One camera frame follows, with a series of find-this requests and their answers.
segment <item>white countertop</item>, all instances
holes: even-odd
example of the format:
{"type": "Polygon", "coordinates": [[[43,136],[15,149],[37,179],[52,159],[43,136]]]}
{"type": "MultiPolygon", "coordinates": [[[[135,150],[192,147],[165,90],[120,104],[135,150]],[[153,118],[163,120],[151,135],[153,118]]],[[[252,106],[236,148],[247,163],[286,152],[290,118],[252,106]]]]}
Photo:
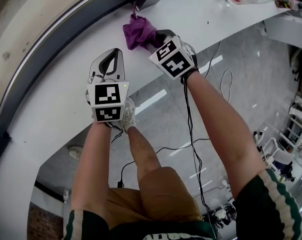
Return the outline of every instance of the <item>white countertop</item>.
{"type": "MultiPolygon", "coordinates": [[[[147,17],[159,30],[173,30],[200,52],[283,11],[273,2],[226,7],[219,0],[161,0],[139,15],[147,17]]],[[[0,234],[4,234],[3,223],[13,225],[17,218],[26,216],[25,208],[33,190],[31,182],[35,181],[39,167],[92,123],[91,108],[84,94],[95,58],[112,48],[123,51],[129,95],[162,74],[148,60],[148,51],[127,49],[122,26],[129,22],[130,14],[130,6],[120,8],[81,34],[51,63],[24,99],[9,129],[12,142],[0,160],[0,210],[11,213],[1,215],[0,234]],[[21,159],[15,166],[17,156],[21,159]]],[[[16,236],[18,231],[13,230],[12,234],[23,239],[24,236],[16,236]]]]}

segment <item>brick wall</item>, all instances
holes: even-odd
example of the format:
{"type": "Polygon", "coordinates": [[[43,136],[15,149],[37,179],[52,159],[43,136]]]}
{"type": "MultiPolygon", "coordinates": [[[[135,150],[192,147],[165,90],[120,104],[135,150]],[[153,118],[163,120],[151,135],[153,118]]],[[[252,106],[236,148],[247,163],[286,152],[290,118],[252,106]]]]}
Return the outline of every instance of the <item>brick wall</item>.
{"type": "Polygon", "coordinates": [[[56,240],[63,237],[63,218],[30,202],[27,219],[28,240],[56,240]]]}

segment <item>black cable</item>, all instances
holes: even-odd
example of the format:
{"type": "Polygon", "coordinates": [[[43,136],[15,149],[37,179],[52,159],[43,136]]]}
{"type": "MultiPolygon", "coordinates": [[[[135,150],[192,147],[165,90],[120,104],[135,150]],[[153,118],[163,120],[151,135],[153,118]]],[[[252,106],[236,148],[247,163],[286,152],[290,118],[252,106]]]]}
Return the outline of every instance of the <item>black cable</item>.
{"type": "Polygon", "coordinates": [[[215,187],[215,188],[212,188],[212,189],[210,189],[210,190],[207,190],[207,191],[203,192],[203,194],[205,194],[205,193],[207,193],[207,192],[210,192],[210,191],[212,191],[212,190],[217,190],[217,189],[222,190],[223,188],[225,188],[225,186],[224,186],[224,187],[221,187],[221,188],[215,187]]]}
{"type": "Polygon", "coordinates": [[[110,144],[112,144],[117,138],[120,138],[122,136],[122,134],[123,134],[123,131],[120,131],[117,135],[115,135],[110,144]]]}
{"type": "MultiPolygon", "coordinates": [[[[198,138],[196,141],[194,141],[194,143],[195,142],[197,142],[197,141],[208,141],[209,140],[209,138],[198,138]]],[[[188,148],[188,147],[190,147],[192,144],[189,144],[188,146],[184,146],[184,147],[179,147],[179,148],[170,148],[170,147],[166,147],[166,146],[164,146],[164,147],[162,147],[162,148],[160,148],[158,151],[156,151],[156,153],[155,154],[157,154],[159,151],[161,151],[161,150],[182,150],[182,149],[186,149],[186,148],[188,148]]],[[[121,181],[123,182],[123,170],[124,170],[124,168],[126,167],[126,166],[128,166],[128,165],[130,165],[130,164],[132,164],[132,163],[134,163],[135,161],[132,161],[132,162],[129,162],[129,163],[127,163],[123,168],[122,168],[122,171],[121,171],[121,181]]]]}
{"type": "Polygon", "coordinates": [[[192,121],[192,116],[191,116],[191,110],[190,110],[190,106],[189,106],[189,100],[188,100],[188,92],[187,92],[187,80],[185,79],[184,80],[184,96],[185,96],[185,102],[186,102],[186,107],[187,107],[187,114],[188,114],[188,127],[189,127],[189,132],[190,132],[190,138],[191,138],[191,145],[192,145],[192,148],[193,148],[193,155],[196,156],[198,162],[199,162],[199,169],[198,169],[198,172],[196,172],[198,174],[198,181],[199,181],[199,185],[200,185],[200,196],[201,196],[201,201],[202,201],[202,204],[203,206],[206,208],[206,211],[207,211],[207,214],[208,214],[208,217],[209,217],[209,221],[210,221],[210,224],[211,224],[211,227],[212,227],[212,230],[213,227],[215,228],[215,238],[217,238],[217,227],[215,227],[211,221],[212,221],[212,218],[211,218],[211,209],[208,207],[208,205],[205,203],[205,199],[204,199],[204,195],[203,195],[203,189],[202,189],[202,182],[201,182],[201,170],[202,170],[202,160],[201,158],[197,155],[197,152],[195,150],[195,147],[194,147],[194,142],[193,142],[193,121],[192,121]]]}

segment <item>sneaker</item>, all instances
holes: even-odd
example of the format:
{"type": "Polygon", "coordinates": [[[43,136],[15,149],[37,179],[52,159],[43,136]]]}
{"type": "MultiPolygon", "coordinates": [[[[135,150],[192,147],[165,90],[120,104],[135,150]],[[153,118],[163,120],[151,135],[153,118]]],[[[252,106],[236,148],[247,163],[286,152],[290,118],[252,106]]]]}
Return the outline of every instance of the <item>sneaker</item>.
{"type": "Polygon", "coordinates": [[[126,99],[123,119],[120,122],[120,126],[126,134],[130,127],[135,126],[135,104],[130,97],[126,99]]]}

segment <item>purple rag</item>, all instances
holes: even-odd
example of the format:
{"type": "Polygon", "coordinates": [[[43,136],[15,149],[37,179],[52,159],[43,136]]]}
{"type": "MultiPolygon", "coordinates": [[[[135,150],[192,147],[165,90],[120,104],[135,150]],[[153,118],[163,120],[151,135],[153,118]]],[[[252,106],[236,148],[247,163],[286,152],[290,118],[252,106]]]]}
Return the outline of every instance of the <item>purple rag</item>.
{"type": "Polygon", "coordinates": [[[156,40],[155,31],[156,28],[146,18],[133,13],[130,23],[123,26],[128,49],[134,50],[138,46],[147,49],[146,44],[151,44],[155,48],[161,47],[161,44],[156,40]]]}

